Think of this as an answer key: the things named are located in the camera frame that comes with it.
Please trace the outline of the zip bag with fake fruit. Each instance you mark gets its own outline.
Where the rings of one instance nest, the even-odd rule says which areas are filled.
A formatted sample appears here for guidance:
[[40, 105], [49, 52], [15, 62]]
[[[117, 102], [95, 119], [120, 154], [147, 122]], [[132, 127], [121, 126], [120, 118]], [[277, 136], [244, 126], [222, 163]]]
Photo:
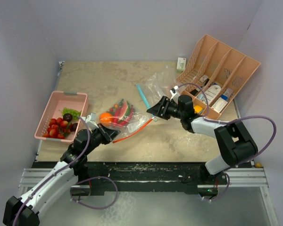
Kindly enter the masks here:
[[155, 72], [146, 81], [137, 84], [137, 90], [144, 102], [146, 109], [153, 107], [163, 97], [172, 97], [171, 89], [180, 86], [181, 83], [176, 80], [177, 72], [175, 68], [165, 66], [158, 72]]

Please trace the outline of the zip bag with orange watermelon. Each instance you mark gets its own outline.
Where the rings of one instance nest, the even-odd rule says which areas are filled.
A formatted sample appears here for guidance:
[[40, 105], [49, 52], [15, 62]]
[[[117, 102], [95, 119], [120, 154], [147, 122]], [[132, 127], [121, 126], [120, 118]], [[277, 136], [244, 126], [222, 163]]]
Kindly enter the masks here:
[[120, 132], [113, 143], [121, 142], [136, 135], [154, 119], [154, 116], [140, 111], [127, 99], [120, 99], [99, 115], [99, 122], [103, 126]]

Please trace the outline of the green fake grape bunch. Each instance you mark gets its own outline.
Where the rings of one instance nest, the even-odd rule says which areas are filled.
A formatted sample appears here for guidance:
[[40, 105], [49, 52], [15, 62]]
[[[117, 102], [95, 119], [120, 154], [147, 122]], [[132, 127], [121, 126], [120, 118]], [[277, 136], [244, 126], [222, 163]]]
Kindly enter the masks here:
[[60, 110], [61, 114], [64, 116], [65, 114], [71, 114], [73, 117], [77, 117], [81, 115], [81, 111], [72, 109], [72, 108], [66, 108], [64, 107], [62, 110]]

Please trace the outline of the dark purple fake plum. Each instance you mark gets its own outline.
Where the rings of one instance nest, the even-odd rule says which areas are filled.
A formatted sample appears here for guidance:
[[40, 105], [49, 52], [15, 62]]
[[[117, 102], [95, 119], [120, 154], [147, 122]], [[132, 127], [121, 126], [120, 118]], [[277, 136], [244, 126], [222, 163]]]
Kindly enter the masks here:
[[63, 120], [64, 121], [71, 122], [72, 119], [73, 119], [73, 116], [70, 113], [66, 113], [66, 114], [63, 115]]

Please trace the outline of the pink plastic basket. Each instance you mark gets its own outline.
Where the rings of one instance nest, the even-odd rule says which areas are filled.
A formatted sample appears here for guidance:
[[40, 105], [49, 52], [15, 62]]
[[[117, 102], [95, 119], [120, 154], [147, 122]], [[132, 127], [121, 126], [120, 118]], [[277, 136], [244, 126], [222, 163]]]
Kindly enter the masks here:
[[87, 115], [89, 100], [88, 95], [86, 93], [80, 92], [68, 92], [68, 91], [53, 91], [43, 115], [40, 119], [39, 125], [37, 130], [34, 134], [36, 139], [40, 140], [47, 140], [47, 141], [58, 141], [62, 143], [71, 143], [74, 141], [78, 130], [75, 132], [71, 132], [66, 138], [64, 139], [57, 139], [57, 138], [49, 138], [44, 137], [43, 135], [47, 132], [49, 127], [49, 123], [51, 119], [57, 119], [63, 117], [64, 108], [72, 109], [80, 112], [81, 116]]

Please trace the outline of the red fake strawberry bunch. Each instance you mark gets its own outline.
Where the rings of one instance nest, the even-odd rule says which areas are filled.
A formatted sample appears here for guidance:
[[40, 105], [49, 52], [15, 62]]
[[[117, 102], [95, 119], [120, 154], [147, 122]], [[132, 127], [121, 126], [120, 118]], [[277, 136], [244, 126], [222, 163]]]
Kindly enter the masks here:
[[72, 122], [59, 117], [51, 119], [49, 126], [42, 135], [44, 138], [66, 139], [71, 133]]

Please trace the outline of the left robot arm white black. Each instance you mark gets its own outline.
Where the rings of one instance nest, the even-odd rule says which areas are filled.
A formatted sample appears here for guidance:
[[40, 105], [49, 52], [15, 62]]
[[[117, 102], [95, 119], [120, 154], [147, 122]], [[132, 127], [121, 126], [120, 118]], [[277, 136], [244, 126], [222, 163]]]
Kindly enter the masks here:
[[50, 206], [71, 186], [87, 181], [87, 156], [99, 145], [111, 143], [120, 131], [101, 124], [93, 130], [80, 130], [60, 161], [37, 185], [19, 198], [6, 203], [3, 224], [6, 226], [38, 226]]

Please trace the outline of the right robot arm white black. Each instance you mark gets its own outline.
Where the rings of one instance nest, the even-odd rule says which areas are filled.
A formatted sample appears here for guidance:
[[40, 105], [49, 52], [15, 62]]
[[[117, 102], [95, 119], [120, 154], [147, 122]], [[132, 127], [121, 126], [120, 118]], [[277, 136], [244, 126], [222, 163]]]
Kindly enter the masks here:
[[209, 122], [195, 113], [192, 98], [188, 95], [180, 95], [177, 102], [163, 96], [147, 113], [164, 120], [177, 118], [184, 130], [216, 139], [220, 154], [206, 162], [200, 173], [200, 179], [205, 184], [212, 184], [217, 174], [258, 153], [255, 141], [241, 121]]

